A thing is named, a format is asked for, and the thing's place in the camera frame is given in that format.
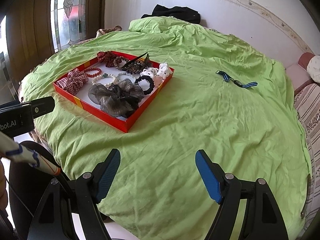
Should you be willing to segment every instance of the cable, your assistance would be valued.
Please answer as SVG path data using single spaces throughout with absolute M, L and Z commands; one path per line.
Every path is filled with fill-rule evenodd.
M 14 195 L 17 197 L 17 199 L 21 202 L 21 204 L 28 210 L 28 212 L 30 213 L 30 215 L 32 217 L 34 217 L 34 215 L 32 214 L 32 212 L 30 211 L 30 209 L 28 209 L 28 207 L 25 205 L 25 203 L 21 200 L 21 198 L 18 197 L 18 194 L 15 192 L 15 190 L 12 188 L 11 184 L 9 183 L 7 177 L 5 177 L 5 180 L 7 181 L 10 189 L 12 190 L 12 192 L 14 193 Z

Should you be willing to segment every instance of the green bed sheet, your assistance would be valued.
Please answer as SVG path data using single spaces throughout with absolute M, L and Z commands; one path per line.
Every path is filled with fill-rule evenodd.
M 127 134 L 69 102 L 52 85 L 106 50 L 148 51 L 151 60 L 175 69 Z M 224 82 L 217 70 L 259 85 L 242 89 Z M 197 171 L 198 149 L 239 179 L 266 179 L 290 239 L 304 225 L 300 212 L 311 165 L 291 81 L 280 62 L 235 36 L 169 17 L 135 20 L 128 32 L 53 55 L 25 77 L 22 93 L 25 101 L 54 97 L 54 111 L 35 125 L 71 179 L 91 171 L 112 148 L 120 150 L 119 171 L 99 210 L 141 240 L 204 239 L 218 205 Z M 238 237 L 244 208 L 241 201 L 231 239 Z

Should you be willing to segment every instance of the floor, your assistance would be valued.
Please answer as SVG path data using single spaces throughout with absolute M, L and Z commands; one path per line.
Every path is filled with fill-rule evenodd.
M 30 137 L 29 134 L 23 134 L 23 135 L 15 137 L 14 140 L 16 142 L 22 142 L 22 141 L 26 141 L 26 140 L 32 140 L 32 138 Z M 10 161 L 7 159 L 4 159 L 4 158 L 2 158 L 1 161 L 4 165 L 4 173 L 5 173 L 6 177 L 9 178 Z M 11 215 L 11 210 L 10 210 L 10 203 L 9 203 L 8 207 L 6 208 L 6 211 L 9 215 L 8 219 L 14 227 L 14 223 L 13 223 L 13 219 L 12 219 L 12 215 Z M 79 240 L 85 240 L 84 233 L 83 233 L 83 230 L 81 227 L 81 222 L 79 219 L 79 215 L 73 213 L 72 219 L 73 219 L 73 223 L 74 223 L 74 226 L 76 229 L 76 233 L 79 237 Z M 105 226 L 108 230 L 109 235 L 114 240 L 139 240 L 137 237 L 135 237 L 129 231 L 125 230 L 123 227 L 118 225 L 116 222 L 105 223 Z

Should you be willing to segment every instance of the pearl bracelet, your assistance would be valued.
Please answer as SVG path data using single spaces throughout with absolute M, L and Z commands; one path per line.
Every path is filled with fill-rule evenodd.
M 99 79 L 101 79 L 101 78 L 107 78 L 107 77 L 111 77 L 113 80 L 112 80 L 112 82 L 110 82 L 110 83 L 104 84 L 104 86 L 105 86 L 106 88 L 109 87 L 112 83 L 113 83 L 113 84 L 119 83 L 118 77 L 117 77 L 116 75 L 109 74 L 109 73 L 103 73 L 103 74 L 101 74 L 101 75 L 99 75 L 99 76 L 96 76 L 96 77 L 92 78 L 91 83 L 92 83 L 92 85 L 96 85 L 96 81 L 97 81 L 97 80 L 99 80 Z
M 129 77 L 132 77 L 133 79 L 135 79 L 135 77 L 133 75 L 131 75 L 130 73 L 128 72 L 121 72 L 118 74 L 117 78 L 119 78 L 119 76 L 129 76 Z

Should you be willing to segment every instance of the screw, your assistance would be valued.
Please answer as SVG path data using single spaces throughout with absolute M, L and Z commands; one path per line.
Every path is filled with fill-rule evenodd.
M 52 180 L 51 180 L 51 184 L 52 185 L 56 185 L 58 183 L 58 180 L 56 179 L 56 178 L 53 178 Z
M 266 183 L 266 181 L 264 179 L 258 179 L 259 184 L 264 185 Z
M 89 178 L 91 178 L 91 173 L 90 172 L 86 172 L 85 174 L 82 175 L 82 177 L 84 179 L 89 179 Z
M 226 177 L 226 179 L 233 179 L 235 177 L 232 173 L 226 173 L 224 176 Z

